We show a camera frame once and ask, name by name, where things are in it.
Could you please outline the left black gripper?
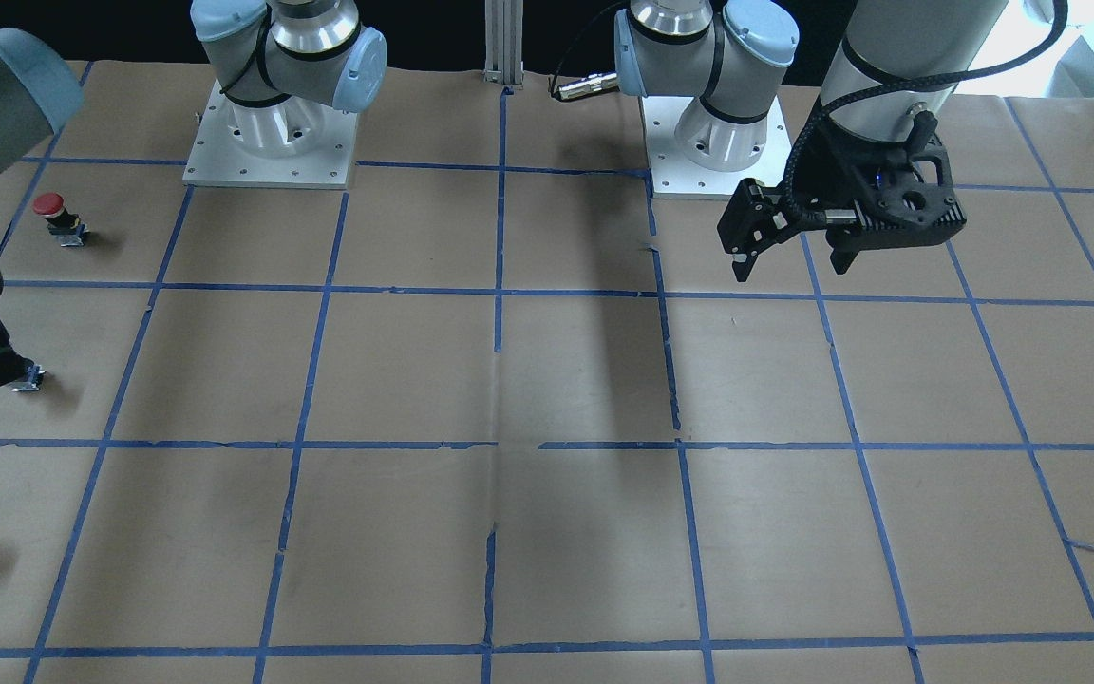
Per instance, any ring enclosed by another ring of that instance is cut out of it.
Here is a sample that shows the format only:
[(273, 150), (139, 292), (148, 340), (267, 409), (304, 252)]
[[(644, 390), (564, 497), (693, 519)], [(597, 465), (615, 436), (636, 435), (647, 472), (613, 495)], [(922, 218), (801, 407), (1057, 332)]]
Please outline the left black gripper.
[[(793, 179), (793, 198), (806, 211), (824, 213), (851, 211), (856, 200), (868, 202), (868, 189), (856, 186), (851, 161), (856, 153), (868, 161), (884, 146), (846, 134), (834, 123), (812, 126), (808, 138), (796, 140), (800, 153)], [(732, 270), (738, 282), (748, 281), (757, 258), (765, 250), (782, 245), (803, 231), (825, 230), (824, 222), (785, 219), (784, 186), (760, 179), (741, 179), (717, 222), (718, 237), (732, 257)], [(830, 264), (837, 274), (846, 274), (862, 250), (856, 245), (834, 245)]]

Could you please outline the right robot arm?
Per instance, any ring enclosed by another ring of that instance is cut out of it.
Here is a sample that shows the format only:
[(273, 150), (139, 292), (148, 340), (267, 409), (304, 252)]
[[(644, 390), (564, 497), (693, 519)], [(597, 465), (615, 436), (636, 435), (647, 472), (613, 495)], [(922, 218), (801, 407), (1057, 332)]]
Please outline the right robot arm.
[[(77, 76), (38, 36), (0, 28), (0, 174), (51, 143), (57, 162), (178, 163), (217, 187), (344, 189), (357, 117), (387, 72), (387, 40), (352, 1), (195, 1), (183, 34), (207, 65), (103, 63)], [(3, 294), (0, 273), (0, 295)], [(0, 387), (44, 370), (0, 318)]]

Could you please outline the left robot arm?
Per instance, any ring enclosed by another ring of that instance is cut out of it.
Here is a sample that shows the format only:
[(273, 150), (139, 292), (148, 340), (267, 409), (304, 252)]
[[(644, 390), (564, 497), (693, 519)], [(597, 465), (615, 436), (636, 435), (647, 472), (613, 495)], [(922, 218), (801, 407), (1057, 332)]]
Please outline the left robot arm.
[[(942, 245), (967, 225), (939, 109), (1002, 1), (858, 1), (780, 179), (743, 178), (718, 221), (746, 281), (764, 251), (823, 231), (833, 268), (859, 253)], [(777, 1), (630, 1), (613, 15), (613, 63), (637, 97), (685, 97), (683, 156), (746, 173), (802, 53), (802, 21)]]

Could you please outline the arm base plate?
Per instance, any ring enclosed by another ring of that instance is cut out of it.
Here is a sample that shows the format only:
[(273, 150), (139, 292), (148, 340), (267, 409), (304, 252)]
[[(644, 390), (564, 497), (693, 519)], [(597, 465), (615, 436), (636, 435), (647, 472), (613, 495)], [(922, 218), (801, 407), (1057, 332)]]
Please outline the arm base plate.
[(763, 120), (715, 120), (695, 97), (643, 97), (644, 143), (659, 199), (726, 200), (742, 179), (773, 187), (791, 141), (779, 98)]
[(348, 189), (359, 114), (291, 97), (268, 108), (232, 103), (213, 83), (182, 174), (198, 187)]

